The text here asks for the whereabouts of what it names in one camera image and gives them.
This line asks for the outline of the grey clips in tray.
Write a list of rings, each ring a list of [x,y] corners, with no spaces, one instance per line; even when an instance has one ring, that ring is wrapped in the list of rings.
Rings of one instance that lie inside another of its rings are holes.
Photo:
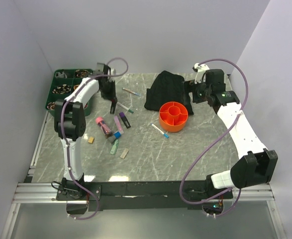
[[[63,71],[63,72],[55,72],[55,75],[54,75],[55,78],[58,78],[58,79],[67,79],[67,74]]]

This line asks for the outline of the pink cap clear tube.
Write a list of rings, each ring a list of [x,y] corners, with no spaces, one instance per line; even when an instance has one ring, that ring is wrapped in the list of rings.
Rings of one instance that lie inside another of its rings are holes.
[[[106,137],[112,136],[112,130],[108,127],[102,117],[96,118],[96,124],[100,127],[101,131]]]

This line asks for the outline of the brown white band bundle middle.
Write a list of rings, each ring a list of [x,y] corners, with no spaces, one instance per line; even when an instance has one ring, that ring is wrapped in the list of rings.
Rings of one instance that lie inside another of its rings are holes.
[[[53,94],[68,94],[70,92],[71,87],[66,84],[58,85],[52,90]]]

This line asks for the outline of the long cork eraser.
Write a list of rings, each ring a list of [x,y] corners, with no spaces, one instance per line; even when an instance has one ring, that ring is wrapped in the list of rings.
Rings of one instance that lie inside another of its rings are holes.
[[[124,151],[122,152],[120,158],[124,159],[127,156],[128,152],[129,152],[129,149],[125,148]]]

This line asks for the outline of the purple cap black highlighter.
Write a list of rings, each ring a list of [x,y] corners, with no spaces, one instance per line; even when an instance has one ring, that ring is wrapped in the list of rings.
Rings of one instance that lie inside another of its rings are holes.
[[[127,117],[126,117],[126,115],[123,112],[120,112],[119,113],[119,116],[120,116],[122,122],[124,123],[125,127],[126,128],[131,128],[131,125],[130,125],[130,123],[129,123]]]

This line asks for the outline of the black folded cloth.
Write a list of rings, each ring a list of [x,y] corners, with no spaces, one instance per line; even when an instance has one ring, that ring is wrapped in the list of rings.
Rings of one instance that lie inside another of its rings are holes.
[[[177,102],[186,107],[189,115],[194,115],[190,97],[184,91],[184,82],[183,76],[162,71],[146,91],[144,108],[158,112],[163,104]]]

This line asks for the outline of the small cork block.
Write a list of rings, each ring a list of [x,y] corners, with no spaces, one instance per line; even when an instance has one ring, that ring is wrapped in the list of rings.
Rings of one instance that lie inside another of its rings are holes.
[[[93,144],[94,140],[95,140],[94,137],[89,137],[89,139],[88,139],[88,143]]]

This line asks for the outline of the orange round pen holder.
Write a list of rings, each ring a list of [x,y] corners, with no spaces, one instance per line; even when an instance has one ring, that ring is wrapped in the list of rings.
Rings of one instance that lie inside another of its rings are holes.
[[[159,110],[159,123],[168,132],[181,131],[188,120],[186,107],[178,102],[167,102]]]

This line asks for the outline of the light pink highlighter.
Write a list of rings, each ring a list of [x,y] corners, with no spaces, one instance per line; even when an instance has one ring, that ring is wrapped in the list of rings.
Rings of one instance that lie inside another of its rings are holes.
[[[121,126],[118,116],[116,115],[114,116],[114,122],[115,122],[118,132],[120,132],[120,134],[123,135],[124,134],[123,128]]]

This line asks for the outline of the mint green correction tape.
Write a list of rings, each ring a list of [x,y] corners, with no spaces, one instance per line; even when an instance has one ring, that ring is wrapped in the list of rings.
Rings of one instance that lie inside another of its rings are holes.
[[[110,154],[111,155],[115,155],[116,154],[116,151],[117,151],[117,148],[118,148],[118,140],[116,139],[114,142],[113,142],[113,145],[111,147],[111,150],[110,150]]]

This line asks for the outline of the blue tip thin pen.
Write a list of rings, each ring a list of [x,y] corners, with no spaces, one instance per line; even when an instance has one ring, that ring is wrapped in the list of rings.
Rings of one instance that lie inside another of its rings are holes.
[[[124,91],[130,93],[130,94],[133,94],[133,95],[136,95],[136,96],[141,97],[141,94],[140,94],[140,93],[134,92],[134,91],[132,91],[132,90],[130,90],[130,89],[127,89],[127,88],[122,88],[122,89],[123,89]]]

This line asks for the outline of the brown white band bundle bottom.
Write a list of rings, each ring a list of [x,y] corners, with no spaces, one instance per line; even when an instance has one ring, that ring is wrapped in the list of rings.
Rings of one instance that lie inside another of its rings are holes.
[[[48,110],[54,110],[55,109],[55,102],[49,102],[46,106]]]

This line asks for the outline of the brown band bundle top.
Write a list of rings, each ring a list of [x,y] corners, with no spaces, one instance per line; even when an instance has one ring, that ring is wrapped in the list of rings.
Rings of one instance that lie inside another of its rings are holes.
[[[76,78],[85,78],[90,74],[90,71],[85,70],[85,69],[79,69],[75,71],[75,77]]]

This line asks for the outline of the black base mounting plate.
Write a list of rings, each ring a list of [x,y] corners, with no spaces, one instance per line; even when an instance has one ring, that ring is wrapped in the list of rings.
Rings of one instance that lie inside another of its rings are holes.
[[[187,208],[200,209],[199,205],[187,204],[187,201],[206,203],[208,198],[232,199],[232,191],[215,189],[208,180],[185,181],[144,181],[144,182],[86,182],[84,187],[94,195],[71,184],[71,190],[58,185],[57,201],[66,201],[71,214],[85,209],[93,212],[119,209],[164,209]]]

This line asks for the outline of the green cap white marker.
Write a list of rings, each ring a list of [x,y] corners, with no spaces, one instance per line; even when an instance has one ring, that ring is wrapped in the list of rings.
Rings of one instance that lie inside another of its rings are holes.
[[[127,110],[128,112],[130,112],[132,114],[134,113],[134,111],[132,109],[126,107],[125,105],[121,104],[120,102],[117,102],[117,105],[120,106],[121,108]]]

